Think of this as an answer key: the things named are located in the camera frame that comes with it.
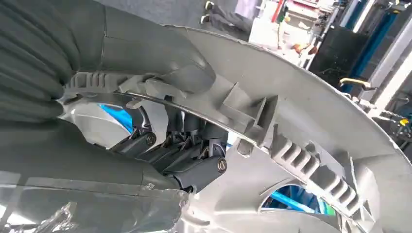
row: factory floor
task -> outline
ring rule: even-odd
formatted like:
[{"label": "factory floor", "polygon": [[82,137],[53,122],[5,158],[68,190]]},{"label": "factory floor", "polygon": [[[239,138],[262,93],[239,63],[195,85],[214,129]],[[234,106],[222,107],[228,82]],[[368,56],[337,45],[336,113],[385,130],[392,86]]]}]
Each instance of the factory floor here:
[{"label": "factory floor", "polygon": [[[159,24],[187,26],[218,32],[210,25],[201,25],[206,0],[96,0]],[[215,0],[223,8],[234,11],[237,0]]]}]

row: transparent plastic film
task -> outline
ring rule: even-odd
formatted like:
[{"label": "transparent plastic film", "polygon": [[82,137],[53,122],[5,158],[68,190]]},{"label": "transparent plastic film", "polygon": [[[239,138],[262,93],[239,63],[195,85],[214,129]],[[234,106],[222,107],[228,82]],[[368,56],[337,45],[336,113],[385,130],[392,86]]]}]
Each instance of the transparent plastic film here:
[{"label": "transparent plastic film", "polygon": [[188,204],[181,190],[50,178],[0,184],[2,233],[168,232]]}]

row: gray pants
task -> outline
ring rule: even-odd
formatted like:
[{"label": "gray pants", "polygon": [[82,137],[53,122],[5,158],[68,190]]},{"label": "gray pants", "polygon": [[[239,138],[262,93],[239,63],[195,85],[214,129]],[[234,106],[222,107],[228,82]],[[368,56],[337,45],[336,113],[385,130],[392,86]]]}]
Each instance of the gray pants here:
[{"label": "gray pants", "polygon": [[228,12],[220,6],[215,5],[210,11],[210,23],[213,27],[235,37],[248,40],[252,30],[253,20],[243,17],[238,13]]}]

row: person's leg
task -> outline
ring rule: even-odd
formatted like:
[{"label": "person's leg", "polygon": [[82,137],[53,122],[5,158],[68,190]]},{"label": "person's leg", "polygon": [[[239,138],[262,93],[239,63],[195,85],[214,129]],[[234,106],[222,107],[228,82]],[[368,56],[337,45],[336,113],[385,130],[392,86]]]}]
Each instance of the person's leg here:
[{"label": "person's leg", "polygon": [[249,34],[243,30],[230,25],[230,23],[224,19],[221,15],[218,14],[207,14],[201,17],[201,24],[209,22],[214,28],[222,31],[226,34],[229,34],[235,38],[248,41]]},{"label": "person's leg", "polygon": [[222,16],[229,23],[235,25],[235,27],[248,34],[252,31],[253,20],[249,18],[243,17],[238,13],[226,11],[216,4],[210,9],[210,11],[214,14]]}]

